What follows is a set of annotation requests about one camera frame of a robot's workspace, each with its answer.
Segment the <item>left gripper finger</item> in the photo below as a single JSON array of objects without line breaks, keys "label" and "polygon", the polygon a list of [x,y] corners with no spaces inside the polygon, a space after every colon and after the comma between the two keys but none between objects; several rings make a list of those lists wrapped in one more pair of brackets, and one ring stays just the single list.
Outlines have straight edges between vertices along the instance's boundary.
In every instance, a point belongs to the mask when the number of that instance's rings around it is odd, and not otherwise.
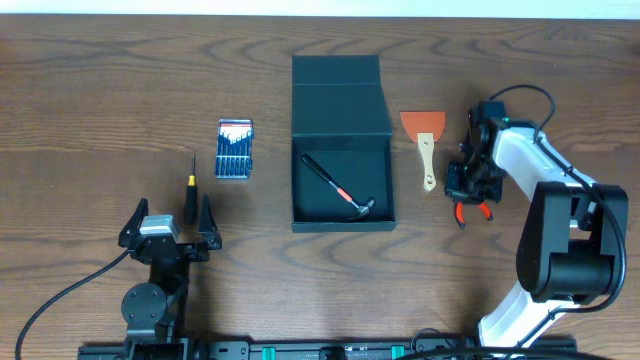
[{"label": "left gripper finger", "polygon": [[209,250],[222,249],[222,237],[213,219],[208,195],[204,195],[202,198],[198,233]]},{"label": "left gripper finger", "polygon": [[139,230],[144,218],[148,215],[148,200],[141,198],[136,210],[119,233],[118,246],[129,248],[133,240],[140,234]]}]

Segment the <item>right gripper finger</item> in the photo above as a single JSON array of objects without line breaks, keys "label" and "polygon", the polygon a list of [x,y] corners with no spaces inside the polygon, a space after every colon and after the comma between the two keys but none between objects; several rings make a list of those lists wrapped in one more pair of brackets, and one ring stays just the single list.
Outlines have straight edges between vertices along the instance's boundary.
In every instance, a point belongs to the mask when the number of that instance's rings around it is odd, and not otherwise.
[{"label": "right gripper finger", "polygon": [[451,161],[447,168],[445,195],[454,200],[460,200],[461,195],[461,177],[462,169],[459,162]]},{"label": "right gripper finger", "polygon": [[481,186],[480,195],[485,201],[499,203],[502,199],[502,182],[491,182]]}]

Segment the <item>red handled pliers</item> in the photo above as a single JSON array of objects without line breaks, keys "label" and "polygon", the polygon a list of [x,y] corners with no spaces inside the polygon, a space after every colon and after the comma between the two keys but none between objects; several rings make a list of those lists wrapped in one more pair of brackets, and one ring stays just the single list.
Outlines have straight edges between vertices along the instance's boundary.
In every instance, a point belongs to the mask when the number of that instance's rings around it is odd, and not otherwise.
[{"label": "red handled pliers", "polygon": [[[468,203],[461,201],[454,202],[454,217],[460,229],[464,229],[466,227],[466,222],[463,214],[463,209],[466,204]],[[474,204],[474,206],[482,212],[488,222],[491,222],[494,219],[490,207],[485,202]]]}]

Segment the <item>blue precision screwdriver set case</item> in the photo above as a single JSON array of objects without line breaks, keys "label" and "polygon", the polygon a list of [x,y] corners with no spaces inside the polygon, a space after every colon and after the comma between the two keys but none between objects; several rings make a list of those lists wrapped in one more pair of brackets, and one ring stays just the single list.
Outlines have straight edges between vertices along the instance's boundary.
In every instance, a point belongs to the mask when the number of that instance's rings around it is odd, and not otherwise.
[{"label": "blue precision screwdriver set case", "polygon": [[215,175],[218,179],[247,180],[252,171],[253,122],[221,119],[218,126]]}]

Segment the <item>small claw hammer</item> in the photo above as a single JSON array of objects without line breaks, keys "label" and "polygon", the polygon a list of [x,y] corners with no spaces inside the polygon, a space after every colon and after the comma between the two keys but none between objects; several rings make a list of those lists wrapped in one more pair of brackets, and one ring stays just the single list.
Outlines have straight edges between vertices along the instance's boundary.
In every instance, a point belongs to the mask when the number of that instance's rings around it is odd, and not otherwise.
[{"label": "small claw hammer", "polygon": [[366,203],[357,202],[343,187],[341,187],[333,177],[319,164],[317,163],[310,155],[304,154],[301,156],[301,161],[310,168],[318,177],[320,177],[324,182],[330,185],[342,199],[352,205],[357,214],[354,217],[349,218],[350,222],[360,221],[366,218],[371,209],[375,206],[376,202],[373,198],[370,198]]}]

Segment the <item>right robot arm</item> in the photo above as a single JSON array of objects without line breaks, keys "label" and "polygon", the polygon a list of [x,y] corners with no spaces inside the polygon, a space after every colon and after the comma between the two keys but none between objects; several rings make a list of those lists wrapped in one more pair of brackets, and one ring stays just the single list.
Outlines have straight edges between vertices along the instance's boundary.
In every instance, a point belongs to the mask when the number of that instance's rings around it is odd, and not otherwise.
[{"label": "right robot arm", "polygon": [[485,100],[468,115],[464,159],[448,166],[445,194],[455,206],[477,206],[487,219],[511,177],[530,205],[516,253],[517,281],[478,323],[483,347],[528,348],[558,318],[610,306],[626,276],[626,192],[575,169],[530,120],[508,117]]}]

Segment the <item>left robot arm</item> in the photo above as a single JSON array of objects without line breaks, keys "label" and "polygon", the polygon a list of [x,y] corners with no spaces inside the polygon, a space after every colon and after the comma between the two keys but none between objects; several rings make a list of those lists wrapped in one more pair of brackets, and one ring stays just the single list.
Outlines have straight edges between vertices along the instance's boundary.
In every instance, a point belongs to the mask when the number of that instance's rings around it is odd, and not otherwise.
[{"label": "left robot arm", "polygon": [[206,359],[207,345],[184,334],[190,265],[209,260],[222,248],[222,237],[202,198],[198,233],[202,240],[180,243],[171,215],[151,215],[140,200],[121,230],[118,245],[130,257],[150,267],[149,280],[133,286],[123,297],[121,313],[127,323],[125,359]]}]

